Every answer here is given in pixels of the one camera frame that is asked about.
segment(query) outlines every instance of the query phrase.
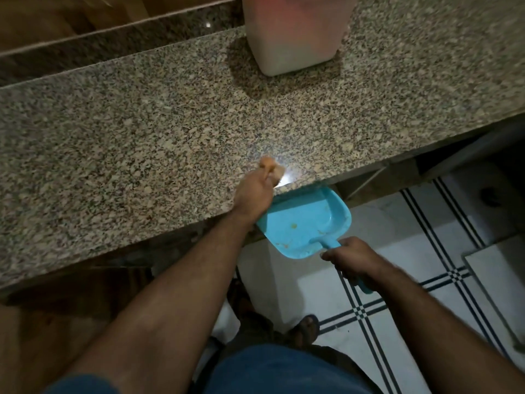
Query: tiled floor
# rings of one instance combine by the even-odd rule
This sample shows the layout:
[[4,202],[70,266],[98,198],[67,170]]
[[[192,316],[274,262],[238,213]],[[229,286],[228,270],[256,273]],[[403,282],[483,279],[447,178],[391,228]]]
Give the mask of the tiled floor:
[[[489,185],[502,198],[522,202],[502,174],[483,162],[353,208],[353,224],[345,236],[367,241],[504,356],[525,367],[525,356],[514,350],[508,330],[463,258],[515,234],[505,207],[479,200],[479,190]],[[348,354],[384,393],[429,392],[383,299],[348,285],[318,255],[292,260],[261,241],[243,249],[238,270],[255,308],[276,330],[286,331],[306,314],[316,314],[321,321],[316,344]],[[221,317],[229,316],[225,307]]]

